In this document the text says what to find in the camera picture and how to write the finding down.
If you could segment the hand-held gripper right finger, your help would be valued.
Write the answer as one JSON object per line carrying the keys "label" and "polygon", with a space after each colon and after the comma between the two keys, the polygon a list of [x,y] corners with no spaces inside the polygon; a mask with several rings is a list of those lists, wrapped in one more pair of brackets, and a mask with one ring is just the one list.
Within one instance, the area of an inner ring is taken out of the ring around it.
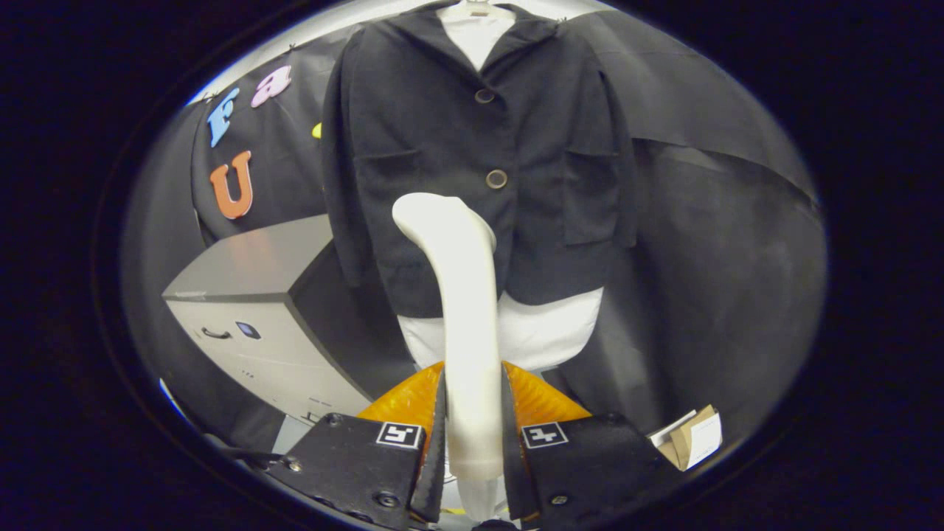
{"label": "hand-held gripper right finger", "polygon": [[592,414],[503,363],[504,484],[524,530],[603,530],[659,503],[681,473],[623,416]]}

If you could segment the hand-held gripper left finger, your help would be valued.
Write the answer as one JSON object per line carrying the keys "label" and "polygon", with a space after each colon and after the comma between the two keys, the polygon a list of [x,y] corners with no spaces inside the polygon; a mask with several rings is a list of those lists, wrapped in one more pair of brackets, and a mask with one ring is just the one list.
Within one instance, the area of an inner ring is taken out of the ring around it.
{"label": "hand-held gripper left finger", "polygon": [[324,414],[271,464],[288,490],[365,524],[425,530],[445,483],[444,364],[416,372],[360,414]]}

